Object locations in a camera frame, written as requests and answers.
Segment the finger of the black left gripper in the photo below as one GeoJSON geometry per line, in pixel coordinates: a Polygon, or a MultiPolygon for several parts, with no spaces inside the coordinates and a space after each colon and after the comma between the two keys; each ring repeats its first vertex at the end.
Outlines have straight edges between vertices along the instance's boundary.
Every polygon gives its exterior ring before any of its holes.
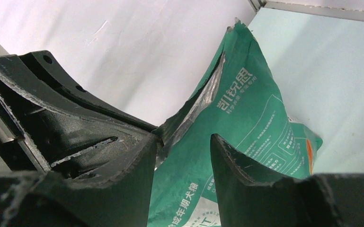
{"type": "Polygon", "coordinates": [[[157,129],[156,126],[113,107],[85,90],[64,70],[49,51],[29,52],[20,55],[19,58],[37,78],[72,102],[148,132],[157,129]]]}

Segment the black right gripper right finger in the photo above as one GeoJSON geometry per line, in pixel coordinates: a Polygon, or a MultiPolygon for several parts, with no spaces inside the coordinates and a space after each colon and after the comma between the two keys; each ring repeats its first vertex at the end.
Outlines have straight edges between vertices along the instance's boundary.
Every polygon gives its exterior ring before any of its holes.
{"type": "Polygon", "coordinates": [[[364,174],[285,176],[210,139],[224,227],[364,227],[364,174]]]}

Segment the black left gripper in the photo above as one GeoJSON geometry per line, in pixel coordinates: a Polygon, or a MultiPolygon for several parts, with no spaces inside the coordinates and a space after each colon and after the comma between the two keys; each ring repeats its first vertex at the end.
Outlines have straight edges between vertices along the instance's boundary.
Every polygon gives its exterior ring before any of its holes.
{"type": "Polygon", "coordinates": [[[149,133],[63,97],[19,55],[0,56],[0,172],[56,171],[76,178],[149,133]]]}

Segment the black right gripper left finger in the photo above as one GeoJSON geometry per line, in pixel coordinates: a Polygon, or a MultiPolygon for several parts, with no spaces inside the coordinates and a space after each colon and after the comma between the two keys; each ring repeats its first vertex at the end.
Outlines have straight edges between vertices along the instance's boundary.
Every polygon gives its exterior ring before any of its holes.
{"type": "Polygon", "coordinates": [[[145,227],[160,139],[150,134],[76,179],[0,172],[0,227],[145,227]]]}

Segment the green pet food bag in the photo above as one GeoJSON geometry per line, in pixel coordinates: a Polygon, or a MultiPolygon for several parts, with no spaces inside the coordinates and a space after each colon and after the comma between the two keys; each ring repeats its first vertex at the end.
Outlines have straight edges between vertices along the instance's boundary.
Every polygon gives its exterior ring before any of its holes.
{"type": "Polygon", "coordinates": [[[183,107],[154,131],[157,156],[150,227],[220,227],[210,137],[220,135],[261,167],[253,177],[272,182],[273,170],[312,174],[322,139],[288,116],[258,42],[240,20],[227,28],[206,73],[183,107]]]}

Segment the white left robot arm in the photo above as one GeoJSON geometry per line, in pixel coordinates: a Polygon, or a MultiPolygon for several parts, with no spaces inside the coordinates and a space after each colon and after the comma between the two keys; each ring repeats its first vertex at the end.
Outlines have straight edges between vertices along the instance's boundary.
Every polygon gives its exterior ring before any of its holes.
{"type": "Polygon", "coordinates": [[[0,172],[81,177],[154,128],[86,91],[49,51],[10,55],[0,46],[0,172]]]}

